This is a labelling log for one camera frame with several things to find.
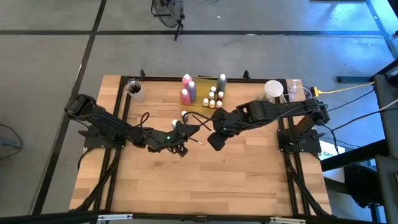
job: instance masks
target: small bottle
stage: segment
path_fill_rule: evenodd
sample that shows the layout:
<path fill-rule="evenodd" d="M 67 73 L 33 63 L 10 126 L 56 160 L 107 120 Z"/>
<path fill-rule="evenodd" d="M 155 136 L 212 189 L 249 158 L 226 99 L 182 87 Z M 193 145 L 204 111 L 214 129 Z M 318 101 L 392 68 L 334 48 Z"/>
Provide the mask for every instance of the small bottle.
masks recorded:
<path fill-rule="evenodd" d="M 208 107 L 209 106 L 209 99 L 208 98 L 204 98 L 203 99 L 203 107 Z"/>
<path fill-rule="evenodd" d="M 223 91 L 219 91 L 218 92 L 218 96 L 217 96 L 217 100 L 223 101 L 224 98 L 224 92 Z"/>
<path fill-rule="evenodd" d="M 176 119 L 174 119 L 174 120 L 172 121 L 173 130 L 175 129 L 175 126 L 177 125 L 177 121 L 178 121 L 178 120 L 176 120 Z"/>
<path fill-rule="evenodd" d="M 214 109 L 214 107 L 216 107 L 216 102 L 214 100 L 210 100 L 209 107 Z"/>
<path fill-rule="evenodd" d="M 190 95 L 191 103 L 197 100 L 197 86 L 193 81 L 190 81 L 187 85 L 187 90 Z"/>
<path fill-rule="evenodd" d="M 217 105 L 216 108 L 220 108 L 223 107 L 223 102 L 221 102 L 220 100 L 217 101 Z"/>
<path fill-rule="evenodd" d="M 213 93 L 216 93 L 216 90 L 217 90 L 217 89 L 216 89 L 215 86 L 212 86 L 212 87 L 210 88 L 210 91 L 213 92 Z"/>
<path fill-rule="evenodd" d="M 217 79 L 217 93 L 219 91 L 225 91 L 225 85 L 226 85 L 226 76 L 225 74 L 221 74 L 218 79 Z"/>
<path fill-rule="evenodd" d="M 213 92 L 209 92 L 209 99 L 210 100 L 214 100 L 214 93 Z"/>
<path fill-rule="evenodd" d="M 190 81 L 192 81 L 191 76 L 189 74 L 185 74 L 184 77 L 182 77 L 182 88 L 187 88 Z"/>
<path fill-rule="evenodd" d="M 182 105 L 191 105 L 191 99 L 189 97 L 189 92 L 187 89 L 181 90 L 181 104 Z"/>
<path fill-rule="evenodd" d="M 186 123 L 188 122 L 188 115 L 184 116 L 187 112 L 181 111 L 182 120 Z"/>

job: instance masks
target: yellow cable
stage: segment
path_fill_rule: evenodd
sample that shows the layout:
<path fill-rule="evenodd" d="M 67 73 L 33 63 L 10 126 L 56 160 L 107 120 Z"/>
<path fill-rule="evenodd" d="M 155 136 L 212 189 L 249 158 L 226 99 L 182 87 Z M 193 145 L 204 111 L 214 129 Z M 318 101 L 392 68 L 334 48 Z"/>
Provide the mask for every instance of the yellow cable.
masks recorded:
<path fill-rule="evenodd" d="M 352 86 L 352 87 L 349 87 L 349 88 L 345 88 L 345 89 L 341 89 L 341 90 L 328 91 L 328 92 L 322 92 L 322 91 L 320 91 L 320 90 L 317 90 L 317 92 L 318 92 L 318 94 L 337 93 L 337 92 L 340 92 L 340 91 L 352 90 L 353 88 L 359 88 L 359 87 L 363 87 L 363 86 L 372 85 L 373 83 L 374 83 L 374 82 L 370 82 L 370 83 L 363 84 L 363 85 Z"/>

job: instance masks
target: floor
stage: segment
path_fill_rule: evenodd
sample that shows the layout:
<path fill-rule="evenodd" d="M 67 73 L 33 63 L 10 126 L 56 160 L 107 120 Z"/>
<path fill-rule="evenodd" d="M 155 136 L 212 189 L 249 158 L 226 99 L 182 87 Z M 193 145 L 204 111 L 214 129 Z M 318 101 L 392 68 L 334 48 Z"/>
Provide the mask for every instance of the floor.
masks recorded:
<path fill-rule="evenodd" d="M 184 1 L 185 30 L 379 30 L 365 2 L 194 1 L 201 3 Z M 0 30 L 91 30 L 100 2 L 2 0 Z M 398 19 L 387 0 L 371 2 L 393 34 Z M 146 0 L 108 1 L 99 30 L 170 30 L 152 17 L 149 7 Z M 398 47 L 398 40 L 391 39 Z M 24 140 L 21 153 L 0 160 L 0 217 L 31 212 L 87 41 L 87 35 L 0 35 L 0 123 L 13 127 Z M 103 75 L 138 75 L 142 68 L 155 76 L 241 77 L 249 70 L 253 78 L 299 78 L 308 87 L 327 91 L 352 86 L 337 84 L 339 75 L 370 76 L 393 59 L 381 36 L 182 35 L 175 42 L 172 35 L 97 35 L 80 93 L 96 96 Z M 334 108 L 371 88 L 319 99 Z M 371 94 L 331 112 L 329 127 L 376 109 Z M 78 123 L 70 123 L 45 213 L 68 210 L 82 150 L 79 129 Z M 339 140 L 360 146 L 383 136 L 379 115 L 336 132 Z M 339 217 L 371 219 L 369 210 L 347 195 L 330 192 L 330 201 Z"/>

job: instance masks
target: wooden table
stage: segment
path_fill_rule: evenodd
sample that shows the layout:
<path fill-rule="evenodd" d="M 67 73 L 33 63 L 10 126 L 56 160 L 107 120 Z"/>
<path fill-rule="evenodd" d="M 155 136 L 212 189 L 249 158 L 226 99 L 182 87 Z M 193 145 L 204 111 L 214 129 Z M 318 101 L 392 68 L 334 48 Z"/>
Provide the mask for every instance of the wooden table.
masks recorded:
<path fill-rule="evenodd" d="M 120 76 L 103 78 L 97 104 L 113 112 Z M 170 131 L 171 121 L 180 119 L 180 83 L 142 82 L 143 102 L 131 101 L 127 121 L 137 124 L 143 113 L 150 118 L 144 126 Z M 254 100 L 264 92 L 261 83 L 229 83 L 226 105 Z M 123 93 L 123 108 L 126 93 Z M 304 100 L 304 94 L 295 100 Z M 295 123 L 301 118 L 294 118 Z M 190 117 L 190 124 L 198 124 Z M 244 131 L 228 139 L 223 150 L 216 152 L 207 143 L 210 132 L 202 127 L 193 137 L 205 145 L 188 141 L 189 153 L 181 158 L 167 150 L 149 153 L 130 142 L 122 151 L 111 211 L 129 213 L 177 213 L 207 215 L 278 215 L 291 216 L 291 205 L 282 153 L 276 130 L 278 122 Z M 79 206 L 97 184 L 104 149 L 94 149 L 81 162 L 70 208 Z M 316 201 L 331 213 L 319 160 L 301 153 L 305 183 Z M 104 208 L 108 187 L 104 188 L 100 208 Z M 303 213 L 298 187 L 298 208 Z"/>

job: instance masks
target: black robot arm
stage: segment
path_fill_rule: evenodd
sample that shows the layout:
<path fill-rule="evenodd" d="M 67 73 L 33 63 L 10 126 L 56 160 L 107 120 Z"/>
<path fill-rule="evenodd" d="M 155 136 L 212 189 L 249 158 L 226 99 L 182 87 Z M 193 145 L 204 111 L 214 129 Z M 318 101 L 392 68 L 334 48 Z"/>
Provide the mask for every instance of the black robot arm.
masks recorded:
<path fill-rule="evenodd" d="M 92 124 L 93 127 L 90 127 L 93 130 L 80 131 L 80 134 L 86 138 L 94 134 L 97 139 L 105 139 L 120 146 L 123 146 L 127 139 L 137 147 L 148 145 L 150 152 L 168 149 L 182 157 L 188 152 L 184 143 L 200 128 L 197 125 L 178 122 L 175 130 L 166 133 L 153 128 L 142 127 L 142 123 L 131 126 L 108 113 L 96 104 L 94 98 L 86 95 L 78 95 L 72 99 L 65 107 L 65 112 L 72 120 L 87 121 Z"/>
<path fill-rule="evenodd" d="M 279 118 L 304 115 L 297 125 L 279 130 L 280 144 L 290 145 L 286 146 L 286 150 L 302 151 L 301 142 L 308 144 L 311 139 L 319 138 L 315 130 L 311 131 L 312 127 L 323 126 L 330 120 L 326 109 L 327 105 L 316 99 L 279 104 L 256 100 L 239 105 L 230 113 L 223 108 L 218 108 L 211 116 L 215 133 L 209 136 L 208 142 L 216 151 L 219 151 L 228 138 L 238 135 L 241 131 L 265 126 Z"/>

